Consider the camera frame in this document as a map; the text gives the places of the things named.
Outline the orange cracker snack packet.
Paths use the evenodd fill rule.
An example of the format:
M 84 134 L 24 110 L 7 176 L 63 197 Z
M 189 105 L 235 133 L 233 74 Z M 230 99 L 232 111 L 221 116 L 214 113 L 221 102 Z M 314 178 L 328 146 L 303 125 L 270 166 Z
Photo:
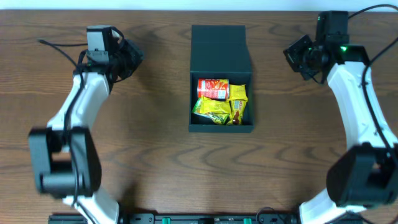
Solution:
M 228 101 L 243 100 L 247 101 L 246 85 L 232 85 L 229 86 Z

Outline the yellow brown chocolate snack packet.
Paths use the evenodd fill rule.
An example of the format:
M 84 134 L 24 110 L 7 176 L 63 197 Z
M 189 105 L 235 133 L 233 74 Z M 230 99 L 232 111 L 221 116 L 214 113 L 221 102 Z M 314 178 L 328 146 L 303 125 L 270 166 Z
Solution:
M 231 100 L 231 114 L 229 116 L 229 121 L 227 125 L 242 125 L 243 115 L 246 107 L 246 100 Z

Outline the dark green gift box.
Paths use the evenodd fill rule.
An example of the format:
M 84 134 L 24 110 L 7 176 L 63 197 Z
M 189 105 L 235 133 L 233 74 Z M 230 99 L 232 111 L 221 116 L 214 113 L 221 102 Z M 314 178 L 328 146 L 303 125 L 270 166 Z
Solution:
M 248 103 L 242 125 L 218 125 L 190 113 L 191 133 L 251 133 L 254 129 L 253 70 L 246 44 L 245 26 L 193 25 L 190 59 L 190 109 L 197 102 L 200 78 L 228 79 L 232 85 L 245 85 Z

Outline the red Pringles can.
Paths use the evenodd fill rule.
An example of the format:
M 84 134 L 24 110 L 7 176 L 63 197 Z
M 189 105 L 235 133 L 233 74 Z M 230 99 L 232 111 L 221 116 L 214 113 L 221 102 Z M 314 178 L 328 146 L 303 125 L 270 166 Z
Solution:
M 197 83 L 198 98 L 207 97 L 213 100 L 227 100 L 229 97 L 228 79 L 204 79 Z

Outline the green orange snack packet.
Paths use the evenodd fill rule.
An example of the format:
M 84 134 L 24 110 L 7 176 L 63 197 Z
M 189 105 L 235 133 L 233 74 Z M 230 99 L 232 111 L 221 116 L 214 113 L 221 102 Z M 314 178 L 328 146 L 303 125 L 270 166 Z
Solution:
M 201 114 L 200 113 L 200 107 L 201 107 L 201 98 L 199 98 L 197 100 L 197 102 L 195 103 L 195 106 L 192 109 L 192 113 L 208 118 L 210 120 L 212 120 L 212 122 L 214 122 L 215 124 L 220 124 L 220 125 L 224 125 L 227 120 L 229 119 L 230 114 L 223 114 L 223 113 L 207 113 L 207 114 Z

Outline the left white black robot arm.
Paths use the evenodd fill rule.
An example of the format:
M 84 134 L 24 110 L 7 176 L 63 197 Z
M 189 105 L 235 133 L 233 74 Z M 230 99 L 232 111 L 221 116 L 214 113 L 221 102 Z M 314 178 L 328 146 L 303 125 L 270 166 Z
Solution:
M 91 128 L 113 85 L 132 75 L 144 53 L 129 39 L 88 46 L 72 62 L 72 89 L 58 113 L 29 132 L 34 183 L 38 193 L 63 200 L 87 223 L 129 223 L 131 215 L 101 186 Z

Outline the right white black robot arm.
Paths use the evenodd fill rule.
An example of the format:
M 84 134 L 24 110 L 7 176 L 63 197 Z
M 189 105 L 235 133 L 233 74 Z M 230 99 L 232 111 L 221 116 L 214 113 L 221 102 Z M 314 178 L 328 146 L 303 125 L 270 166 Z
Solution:
M 397 200 L 397 137 L 389 128 L 371 81 L 365 48 L 347 41 L 312 42 L 304 35 L 284 50 L 305 80 L 322 73 L 336 98 L 347 151 L 329 169 L 326 187 L 299 206 L 301 223 L 334 223 L 346 214 Z

